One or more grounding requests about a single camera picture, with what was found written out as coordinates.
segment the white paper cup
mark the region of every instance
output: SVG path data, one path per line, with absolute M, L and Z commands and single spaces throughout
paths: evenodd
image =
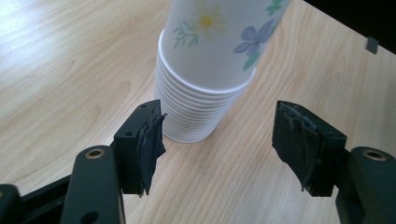
M 155 97 L 163 132 L 209 136 L 254 78 L 290 0 L 173 0 L 159 39 Z
M 290 0 L 173 0 L 160 41 L 171 71 L 196 89 L 235 91 L 254 76 Z

